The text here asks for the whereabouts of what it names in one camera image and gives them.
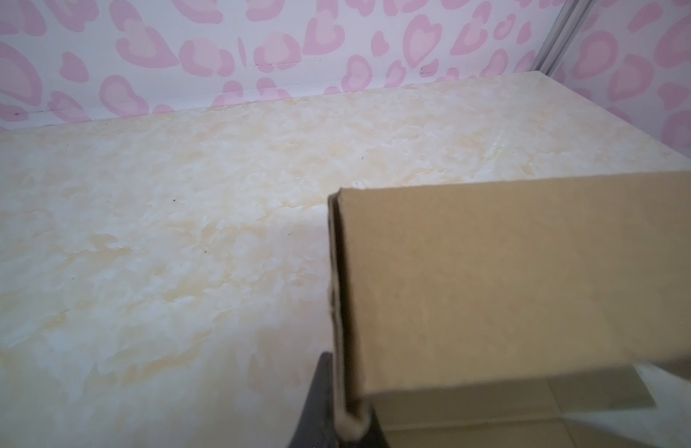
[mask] pink and white wall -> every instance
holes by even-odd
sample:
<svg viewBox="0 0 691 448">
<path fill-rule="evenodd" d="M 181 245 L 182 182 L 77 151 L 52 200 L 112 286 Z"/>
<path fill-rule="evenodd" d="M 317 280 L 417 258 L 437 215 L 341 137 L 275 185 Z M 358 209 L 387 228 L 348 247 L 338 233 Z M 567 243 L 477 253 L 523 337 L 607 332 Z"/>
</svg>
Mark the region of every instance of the pink and white wall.
<svg viewBox="0 0 691 448">
<path fill-rule="evenodd" d="M 0 0 L 0 130 L 525 71 L 564 0 Z"/>
<path fill-rule="evenodd" d="M 554 79 L 691 158 L 691 0 L 599 0 Z"/>
</svg>

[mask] cardboard box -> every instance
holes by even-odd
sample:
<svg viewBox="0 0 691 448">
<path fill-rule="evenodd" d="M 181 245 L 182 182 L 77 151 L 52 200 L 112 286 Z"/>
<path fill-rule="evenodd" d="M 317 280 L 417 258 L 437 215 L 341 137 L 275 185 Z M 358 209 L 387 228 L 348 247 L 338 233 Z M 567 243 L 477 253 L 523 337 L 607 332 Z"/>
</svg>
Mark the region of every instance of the cardboard box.
<svg viewBox="0 0 691 448">
<path fill-rule="evenodd" d="M 644 446 L 563 420 L 691 373 L 691 172 L 397 189 L 329 204 L 335 425 L 397 447 Z"/>
</svg>

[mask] marble surface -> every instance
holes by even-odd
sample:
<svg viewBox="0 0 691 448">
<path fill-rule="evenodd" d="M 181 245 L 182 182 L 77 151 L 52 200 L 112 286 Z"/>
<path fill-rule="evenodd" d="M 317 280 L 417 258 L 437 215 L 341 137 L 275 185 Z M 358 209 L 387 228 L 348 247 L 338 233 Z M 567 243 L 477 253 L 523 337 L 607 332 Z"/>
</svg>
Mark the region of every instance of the marble surface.
<svg viewBox="0 0 691 448">
<path fill-rule="evenodd" d="M 285 446 L 341 186 L 682 169 L 536 72 L 0 133 L 0 448 Z"/>
</svg>

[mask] gray corner trim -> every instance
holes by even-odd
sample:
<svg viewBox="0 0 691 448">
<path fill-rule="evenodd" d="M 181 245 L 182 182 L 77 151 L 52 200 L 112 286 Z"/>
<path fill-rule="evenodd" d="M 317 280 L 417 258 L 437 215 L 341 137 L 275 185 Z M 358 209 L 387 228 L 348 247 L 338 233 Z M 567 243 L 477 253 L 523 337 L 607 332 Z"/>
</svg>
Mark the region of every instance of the gray corner trim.
<svg viewBox="0 0 691 448">
<path fill-rule="evenodd" d="M 535 56 L 531 70 L 552 76 L 565 50 L 596 3 L 597 0 L 567 0 L 565 2 L 542 48 Z"/>
</svg>

